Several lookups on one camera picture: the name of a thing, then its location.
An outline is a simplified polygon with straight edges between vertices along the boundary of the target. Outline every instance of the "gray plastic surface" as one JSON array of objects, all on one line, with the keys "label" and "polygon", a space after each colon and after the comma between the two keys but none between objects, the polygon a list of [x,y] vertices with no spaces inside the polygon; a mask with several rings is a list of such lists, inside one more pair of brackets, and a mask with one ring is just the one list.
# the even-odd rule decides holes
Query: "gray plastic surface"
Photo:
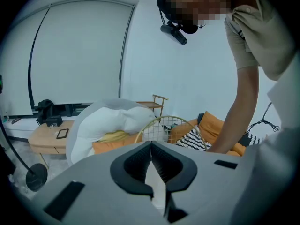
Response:
[{"label": "gray plastic surface", "polygon": [[[172,193],[176,208],[188,214],[173,224],[255,223],[293,179],[300,147],[299,140],[291,141],[290,137],[299,137],[298,134],[299,131],[286,129],[277,134],[276,140],[249,146],[242,157],[161,142],[194,160],[198,170],[187,190]],[[43,209],[70,181],[76,180],[85,187],[63,218],[63,224],[169,224],[149,196],[127,194],[110,176],[112,161],[140,144],[79,161],[49,181],[33,198],[32,205]],[[219,166],[214,164],[218,159],[238,165],[235,169]]]}]

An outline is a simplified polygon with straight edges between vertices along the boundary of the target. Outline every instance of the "wooden table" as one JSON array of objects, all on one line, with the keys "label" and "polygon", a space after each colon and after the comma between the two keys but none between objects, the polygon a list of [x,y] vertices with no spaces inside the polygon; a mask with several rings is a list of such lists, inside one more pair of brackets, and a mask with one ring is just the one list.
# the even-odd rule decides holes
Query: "wooden table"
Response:
[{"label": "wooden table", "polygon": [[74,120],[63,121],[63,123],[54,129],[47,127],[46,123],[43,123],[31,134],[28,142],[30,148],[39,154],[41,162],[49,169],[45,162],[42,153],[44,154],[65,154],[66,153],[66,138],[56,139],[56,136],[61,129],[71,129]]}]

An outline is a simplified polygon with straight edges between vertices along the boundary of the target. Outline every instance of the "black tripod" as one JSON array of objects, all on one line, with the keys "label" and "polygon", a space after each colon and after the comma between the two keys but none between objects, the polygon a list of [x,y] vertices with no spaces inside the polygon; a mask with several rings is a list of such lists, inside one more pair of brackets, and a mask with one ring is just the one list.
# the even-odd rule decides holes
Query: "black tripod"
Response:
[{"label": "black tripod", "polygon": [[[3,83],[2,83],[2,76],[0,75],[0,94],[2,93]],[[10,139],[5,131],[5,128],[2,123],[1,114],[0,114],[0,127],[3,132],[3,135],[10,146],[13,153],[16,155],[16,157],[20,160],[20,162],[23,164],[23,166],[28,170],[26,174],[26,185],[31,191],[38,191],[47,181],[48,177],[48,171],[47,168],[41,164],[37,163],[34,164],[32,167],[28,167],[26,163],[22,160],[22,158],[19,156],[19,154],[16,152],[15,148],[10,142]]]}]

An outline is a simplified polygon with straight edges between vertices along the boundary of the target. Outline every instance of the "floor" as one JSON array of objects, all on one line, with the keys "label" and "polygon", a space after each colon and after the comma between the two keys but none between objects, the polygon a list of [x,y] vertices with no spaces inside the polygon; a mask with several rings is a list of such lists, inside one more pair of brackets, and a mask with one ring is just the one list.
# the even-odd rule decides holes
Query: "floor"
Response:
[{"label": "floor", "polygon": [[[17,153],[29,167],[35,163],[41,163],[38,154],[34,153],[30,149],[30,146],[27,142],[12,141],[12,144]],[[11,149],[8,149],[6,154],[16,166],[16,170],[11,181],[15,183],[23,195],[29,199],[33,198],[35,192],[29,190],[25,183],[27,169],[16,158]],[[62,173],[69,167],[65,154],[43,154],[43,157],[49,166],[47,182],[55,178],[58,174]]]}]

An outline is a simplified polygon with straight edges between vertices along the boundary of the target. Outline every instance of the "wire basket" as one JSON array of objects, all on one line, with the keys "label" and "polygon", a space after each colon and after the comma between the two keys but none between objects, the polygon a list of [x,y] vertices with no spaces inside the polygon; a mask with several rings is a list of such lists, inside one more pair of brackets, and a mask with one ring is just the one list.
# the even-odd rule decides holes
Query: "wire basket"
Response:
[{"label": "wire basket", "polygon": [[[188,121],[175,116],[162,116],[149,122],[137,135],[135,143],[138,141],[158,141],[175,144],[181,137],[196,128]],[[202,139],[205,149],[207,145],[203,139],[199,129],[195,129],[196,133]]]}]

